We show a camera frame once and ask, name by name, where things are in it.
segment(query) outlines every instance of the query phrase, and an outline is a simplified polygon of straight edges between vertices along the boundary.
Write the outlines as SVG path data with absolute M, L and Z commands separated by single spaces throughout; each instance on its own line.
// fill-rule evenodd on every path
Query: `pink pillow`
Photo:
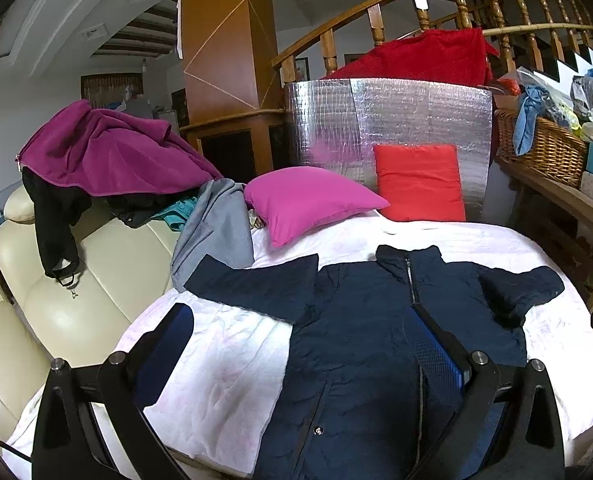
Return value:
M 274 247 L 314 227 L 389 206 L 367 187 L 311 166 L 262 174 L 245 186 L 244 195 L 268 225 Z

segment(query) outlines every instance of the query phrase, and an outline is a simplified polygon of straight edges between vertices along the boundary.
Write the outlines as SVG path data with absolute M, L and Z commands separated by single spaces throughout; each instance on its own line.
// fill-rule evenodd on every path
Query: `red blanket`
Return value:
M 324 79 L 384 77 L 479 86 L 493 78 L 487 54 L 499 56 L 480 28 L 427 30 L 384 43 Z

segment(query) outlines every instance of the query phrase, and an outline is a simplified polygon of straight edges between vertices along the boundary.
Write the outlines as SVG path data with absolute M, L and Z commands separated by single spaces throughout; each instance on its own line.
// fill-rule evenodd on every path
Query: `white bedsheet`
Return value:
M 567 277 L 541 248 L 522 235 L 486 224 L 390 222 L 372 212 L 320 228 L 279 250 L 270 248 L 266 230 L 256 231 L 252 238 L 254 267 L 312 253 L 319 254 L 320 267 L 365 261 L 374 259 L 379 244 L 408 250 L 435 244 L 446 262 L 472 261 L 513 272 L 541 265 L 552 267 L 563 279 L 565 291 L 528 312 L 524 325 L 528 358 L 539 358 L 547 366 L 557 396 L 563 439 L 571 440 L 593 425 L 593 331 L 589 313 Z M 280 393 L 291 327 L 173 289 L 132 323 L 116 348 L 131 349 L 179 301 L 192 308 L 195 332 L 159 401 L 146 408 L 145 414 L 167 446 L 219 470 L 249 475 Z M 99 410 L 103 408 L 96 408 L 97 416 Z M 37 411 L 38 402 L 33 408 L 28 406 L 8 441 L 27 454 L 32 450 L 32 419 Z M 114 446 L 120 445 L 115 437 L 111 441 L 114 454 Z M 21 469 L 29 470 L 13 455 L 5 453 L 4 457 L 18 466 L 17 474 Z M 124 474 L 136 478 L 133 471 Z

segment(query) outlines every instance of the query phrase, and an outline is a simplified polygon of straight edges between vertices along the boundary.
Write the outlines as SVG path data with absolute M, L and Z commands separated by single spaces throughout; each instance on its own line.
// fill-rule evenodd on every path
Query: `jacket zipper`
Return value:
M 410 296 L 413 300 L 413 303 L 417 303 L 419 298 L 417 297 L 416 286 L 413 282 L 413 266 L 410 261 L 409 256 L 405 255 L 405 268 L 408 272 L 408 282 L 410 283 Z M 416 459 L 414 461 L 414 467 L 417 466 L 419 460 L 421 459 L 421 437 L 423 436 L 423 370 L 419 365 L 419 424 L 417 427 L 417 449 L 416 449 Z
M 317 396 L 317 403 L 314 405 L 314 409 L 312 410 L 312 415 L 308 417 L 307 423 L 303 425 L 303 427 L 307 427 L 307 433 L 305 436 L 301 438 L 301 442 L 296 448 L 296 460 L 294 461 L 294 467 L 292 468 L 292 476 L 291 478 L 294 480 L 298 478 L 299 473 L 301 472 L 301 467 L 303 465 L 305 448 L 308 447 L 310 440 L 312 439 L 313 432 L 315 430 L 316 424 L 318 419 L 321 415 L 321 410 L 323 410 L 323 403 L 325 402 L 325 397 L 327 397 L 328 390 L 330 389 L 330 382 L 325 381 L 323 388 L 321 388 L 318 396 Z

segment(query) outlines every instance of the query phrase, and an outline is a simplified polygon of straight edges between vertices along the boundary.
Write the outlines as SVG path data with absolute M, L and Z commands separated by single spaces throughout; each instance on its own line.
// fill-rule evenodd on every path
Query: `navy blue jacket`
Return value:
M 446 264 L 436 246 L 379 246 L 376 261 L 321 270 L 316 254 L 259 269 L 230 269 L 211 256 L 198 265 L 190 292 L 293 325 L 254 479 L 402 479 L 441 435 L 453 412 L 421 388 L 403 336 L 401 312 L 411 304 L 406 260 L 435 321 L 497 364 L 525 366 L 525 313 L 563 291 L 548 267 L 514 274 Z

